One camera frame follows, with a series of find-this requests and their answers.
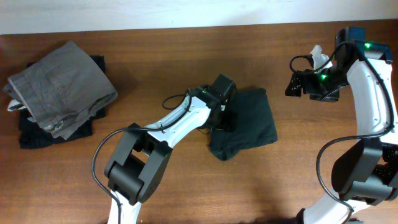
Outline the black Nike t-shirt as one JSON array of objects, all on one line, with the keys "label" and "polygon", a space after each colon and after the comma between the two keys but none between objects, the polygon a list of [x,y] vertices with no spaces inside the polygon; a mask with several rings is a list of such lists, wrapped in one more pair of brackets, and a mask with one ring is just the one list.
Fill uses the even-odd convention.
[{"label": "black Nike t-shirt", "polygon": [[210,133],[208,147],[217,159],[227,161],[239,151],[278,140],[265,89],[252,88],[233,94],[226,112],[227,127],[213,129]]}]

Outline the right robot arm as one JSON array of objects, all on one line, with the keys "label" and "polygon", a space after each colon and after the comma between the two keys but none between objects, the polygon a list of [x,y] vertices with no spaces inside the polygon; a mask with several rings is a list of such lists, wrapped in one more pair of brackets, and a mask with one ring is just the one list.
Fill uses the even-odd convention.
[{"label": "right robot arm", "polygon": [[295,223],[352,223],[361,210],[397,198],[397,110],[392,92],[392,52],[366,39],[361,27],[346,27],[335,37],[335,50],[316,46],[306,59],[311,69],[294,70],[287,96],[336,102],[339,91],[353,93],[357,133],[353,146],[333,165],[331,187]]}]

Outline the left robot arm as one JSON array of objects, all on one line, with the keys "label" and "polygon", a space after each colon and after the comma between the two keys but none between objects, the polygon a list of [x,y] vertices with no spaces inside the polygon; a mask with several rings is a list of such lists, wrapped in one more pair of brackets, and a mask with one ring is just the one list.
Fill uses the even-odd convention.
[{"label": "left robot arm", "polygon": [[226,107],[234,81],[219,75],[212,85],[184,93],[182,102],[161,120],[140,127],[133,123],[122,135],[106,167],[104,187],[112,204],[108,223],[135,223],[141,205],[159,186],[173,148],[195,129],[226,129]]}]

